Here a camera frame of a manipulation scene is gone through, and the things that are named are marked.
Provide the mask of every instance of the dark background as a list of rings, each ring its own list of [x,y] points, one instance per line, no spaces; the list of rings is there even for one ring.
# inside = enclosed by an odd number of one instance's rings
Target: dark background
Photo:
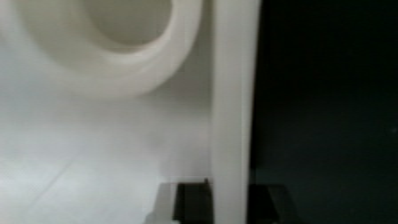
[[[395,224],[398,1],[265,0],[261,14],[251,183],[286,186],[307,224]]]

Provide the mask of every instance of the white partition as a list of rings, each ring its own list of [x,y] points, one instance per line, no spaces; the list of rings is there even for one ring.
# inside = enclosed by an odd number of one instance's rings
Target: white partition
[[[243,224],[247,216],[258,14],[259,0],[215,0],[215,224]]]

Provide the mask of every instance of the white wall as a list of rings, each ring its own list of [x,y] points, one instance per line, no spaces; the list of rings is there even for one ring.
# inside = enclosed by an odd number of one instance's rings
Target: white wall
[[[210,176],[208,28],[172,80],[119,101],[59,89],[2,44],[2,224],[142,224],[160,183]]]

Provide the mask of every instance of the grout line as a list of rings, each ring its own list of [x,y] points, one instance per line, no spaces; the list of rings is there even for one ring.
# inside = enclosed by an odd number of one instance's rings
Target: grout line
[[[53,180],[50,181],[50,183],[48,183],[48,185],[46,185],[46,187],[44,187],[44,190],[41,191],[37,197],[34,198],[34,200],[32,200],[32,202],[30,202],[30,204],[29,204],[29,206],[27,206],[27,209],[25,209],[25,211],[21,212],[21,219],[25,218],[25,216],[27,216],[27,214],[29,214],[32,208],[34,208],[34,206],[37,205],[37,202],[39,202],[39,200],[41,200],[44,194],[48,193],[48,191],[50,191],[50,189],[52,189],[52,187],[53,187],[53,185],[55,185],[55,183],[57,183],[57,181],[59,181],[59,179],[60,179],[60,176],[64,175],[64,173],[66,173],[66,171],[68,171],[68,169],[69,169],[69,167],[71,167],[71,165],[73,165],[73,163],[75,163],[75,160],[76,160],[76,157],[78,157],[80,154],[82,154],[82,152],[78,152],[76,155],[73,156],[73,158],[71,158],[71,160],[69,160],[69,162],[68,162],[64,168],[62,168],[60,171],[59,171],[59,174],[57,174],[57,176],[55,176]]]

